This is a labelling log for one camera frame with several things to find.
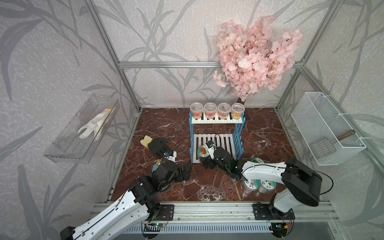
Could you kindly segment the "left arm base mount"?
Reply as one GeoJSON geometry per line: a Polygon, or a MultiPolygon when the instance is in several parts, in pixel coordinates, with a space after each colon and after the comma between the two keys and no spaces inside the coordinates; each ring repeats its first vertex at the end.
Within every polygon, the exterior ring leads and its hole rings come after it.
{"type": "Polygon", "coordinates": [[[151,201],[146,204],[150,207],[148,210],[149,216],[147,221],[172,221],[174,219],[175,205],[162,204],[156,201],[151,201]]]}

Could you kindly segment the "strawberry lid seed container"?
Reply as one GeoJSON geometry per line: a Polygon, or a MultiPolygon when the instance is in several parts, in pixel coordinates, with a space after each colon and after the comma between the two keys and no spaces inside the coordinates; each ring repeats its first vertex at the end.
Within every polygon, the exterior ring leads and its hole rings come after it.
{"type": "Polygon", "coordinates": [[[197,156],[199,158],[206,158],[209,155],[210,155],[210,153],[209,153],[209,148],[207,147],[207,145],[199,146],[199,148],[197,149],[197,156]]]}

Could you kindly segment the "clear seed container red label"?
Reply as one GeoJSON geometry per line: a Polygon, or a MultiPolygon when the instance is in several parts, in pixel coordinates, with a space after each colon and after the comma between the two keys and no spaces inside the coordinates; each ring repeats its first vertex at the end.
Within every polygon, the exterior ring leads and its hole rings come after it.
{"type": "Polygon", "coordinates": [[[204,106],[201,103],[192,103],[190,106],[190,112],[194,119],[200,119],[203,115],[204,106]]]}

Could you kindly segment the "pink flower lid container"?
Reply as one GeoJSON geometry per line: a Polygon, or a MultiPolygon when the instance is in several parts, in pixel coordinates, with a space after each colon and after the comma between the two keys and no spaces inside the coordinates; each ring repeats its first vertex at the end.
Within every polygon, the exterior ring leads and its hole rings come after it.
{"type": "Polygon", "coordinates": [[[257,192],[260,188],[260,181],[259,180],[250,180],[250,181],[243,181],[243,192],[245,194],[250,194],[257,192]]]}

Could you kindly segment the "small clear container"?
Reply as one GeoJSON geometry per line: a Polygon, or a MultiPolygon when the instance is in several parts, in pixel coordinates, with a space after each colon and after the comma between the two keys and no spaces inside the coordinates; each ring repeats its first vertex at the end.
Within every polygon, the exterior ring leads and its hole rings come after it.
{"type": "Polygon", "coordinates": [[[231,116],[235,120],[240,119],[244,112],[245,112],[245,106],[241,103],[234,103],[231,106],[231,116]]]}

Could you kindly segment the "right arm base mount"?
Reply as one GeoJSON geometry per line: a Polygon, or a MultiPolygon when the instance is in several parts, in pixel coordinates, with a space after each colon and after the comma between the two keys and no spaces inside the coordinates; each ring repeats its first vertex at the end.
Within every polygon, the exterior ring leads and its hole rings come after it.
{"type": "Polygon", "coordinates": [[[290,209],[287,213],[283,213],[269,206],[269,204],[255,203],[252,205],[253,214],[255,220],[265,221],[293,221],[295,220],[295,214],[293,209],[290,209]]]}

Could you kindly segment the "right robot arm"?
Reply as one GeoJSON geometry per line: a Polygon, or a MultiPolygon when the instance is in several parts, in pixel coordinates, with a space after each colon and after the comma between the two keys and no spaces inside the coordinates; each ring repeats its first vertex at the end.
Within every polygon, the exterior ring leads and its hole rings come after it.
{"type": "Polygon", "coordinates": [[[310,207],[319,205],[323,179],[297,159],[272,164],[242,162],[236,161],[224,148],[208,145],[200,146],[197,155],[206,169],[217,167],[236,181],[263,180],[286,186],[271,199],[271,212],[287,213],[300,204],[310,207]]]}

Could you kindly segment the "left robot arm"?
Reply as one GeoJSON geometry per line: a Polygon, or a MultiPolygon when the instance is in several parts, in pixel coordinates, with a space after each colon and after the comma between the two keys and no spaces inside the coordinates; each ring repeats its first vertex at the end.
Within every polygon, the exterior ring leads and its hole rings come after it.
{"type": "Polygon", "coordinates": [[[62,240],[112,240],[131,226],[161,215],[160,192],[190,179],[192,167],[165,161],[149,176],[133,181],[109,207],[78,227],[66,227],[62,240]]]}

